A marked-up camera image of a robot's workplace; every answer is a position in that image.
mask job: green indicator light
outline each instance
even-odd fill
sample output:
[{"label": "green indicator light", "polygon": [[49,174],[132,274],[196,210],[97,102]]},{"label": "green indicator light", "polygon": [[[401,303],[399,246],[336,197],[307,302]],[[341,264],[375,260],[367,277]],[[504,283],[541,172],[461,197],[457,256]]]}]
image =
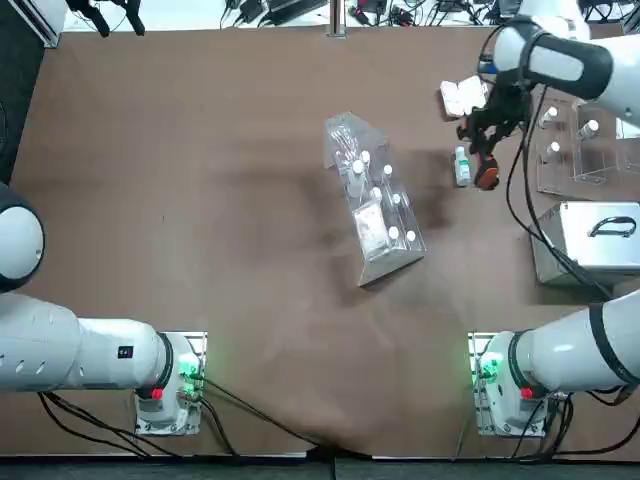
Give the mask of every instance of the green indicator light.
[{"label": "green indicator light", "polygon": [[190,373],[191,372],[191,363],[189,362],[180,362],[180,373]]},{"label": "green indicator light", "polygon": [[480,367],[482,371],[480,376],[487,379],[489,383],[495,381],[502,364],[502,355],[494,352],[485,353],[480,359]]}]

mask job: silver metal box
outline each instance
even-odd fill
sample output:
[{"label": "silver metal box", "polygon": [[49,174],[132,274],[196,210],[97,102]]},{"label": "silver metal box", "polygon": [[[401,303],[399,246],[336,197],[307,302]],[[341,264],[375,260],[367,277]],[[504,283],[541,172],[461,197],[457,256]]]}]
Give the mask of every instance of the silver metal box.
[{"label": "silver metal box", "polygon": [[[640,276],[640,232],[636,231],[640,204],[562,202],[538,220],[551,243],[599,283],[614,285]],[[577,283],[540,240],[532,238],[531,242],[541,283]]]}]

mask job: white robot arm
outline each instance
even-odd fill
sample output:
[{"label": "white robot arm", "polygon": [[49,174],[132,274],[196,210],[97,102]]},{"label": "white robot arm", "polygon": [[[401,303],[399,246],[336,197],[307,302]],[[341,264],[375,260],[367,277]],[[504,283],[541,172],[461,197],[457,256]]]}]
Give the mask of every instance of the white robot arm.
[{"label": "white robot arm", "polygon": [[[640,125],[640,35],[591,40],[575,0],[524,0],[498,34],[493,61],[498,85],[523,79],[548,85]],[[540,432],[536,423],[546,406],[532,423],[531,416],[553,392],[640,384],[638,312],[640,291],[534,330],[493,337],[480,366],[489,377],[495,432]]]},{"label": "white robot arm", "polygon": [[0,391],[134,389],[140,433],[191,434],[199,407],[189,402],[202,361],[189,340],[129,319],[77,318],[67,308],[8,293],[43,259],[42,223],[0,184]]},{"label": "white robot arm", "polygon": [[640,125],[640,36],[591,40],[575,0],[524,0],[498,34],[493,61],[502,81],[516,83],[522,61],[526,80],[593,100]]}]

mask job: brown mat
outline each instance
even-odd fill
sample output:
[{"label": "brown mat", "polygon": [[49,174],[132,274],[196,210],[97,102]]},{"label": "brown mat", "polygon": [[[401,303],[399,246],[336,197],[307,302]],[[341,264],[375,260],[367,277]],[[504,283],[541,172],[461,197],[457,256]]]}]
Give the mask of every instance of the brown mat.
[{"label": "brown mat", "polygon": [[[452,188],[455,124],[435,92],[473,73],[488,33],[65,34],[45,56],[14,175],[48,235],[25,292],[79,316],[207,330],[210,378],[300,432],[378,455],[453,455],[472,406],[467,332],[580,304],[535,285],[503,188]],[[369,289],[356,287],[339,179],[322,168],[322,122],[345,110],[390,137],[429,249]],[[505,172],[517,141],[496,151]],[[515,197],[522,212],[520,180]],[[536,196],[540,211],[553,202]],[[128,394],[69,397],[131,426]],[[109,451],[59,432],[35,395],[2,403],[3,453]],[[577,403],[575,448],[621,438],[635,412]],[[308,447],[217,404],[241,452]],[[514,446],[467,437],[463,455]],[[221,450],[206,430],[166,444]],[[634,443],[611,458],[637,455]]]}]

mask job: metal box handle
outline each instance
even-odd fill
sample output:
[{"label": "metal box handle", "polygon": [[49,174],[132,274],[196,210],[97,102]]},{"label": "metal box handle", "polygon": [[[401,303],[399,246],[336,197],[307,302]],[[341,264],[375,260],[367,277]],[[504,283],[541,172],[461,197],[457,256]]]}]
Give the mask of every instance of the metal box handle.
[{"label": "metal box handle", "polygon": [[[617,224],[628,223],[631,225],[631,228],[629,228],[628,230],[600,230],[602,227],[604,227],[608,223],[617,223]],[[621,237],[628,238],[635,233],[636,227],[637,227],[636,221],[631,217],[627,217],[627,216],[608,217],[596,223],[596,225],[591,230],[589,230],[587,235],[589,235],[590,237],[595,237],[596,235],[620,235]]]}]

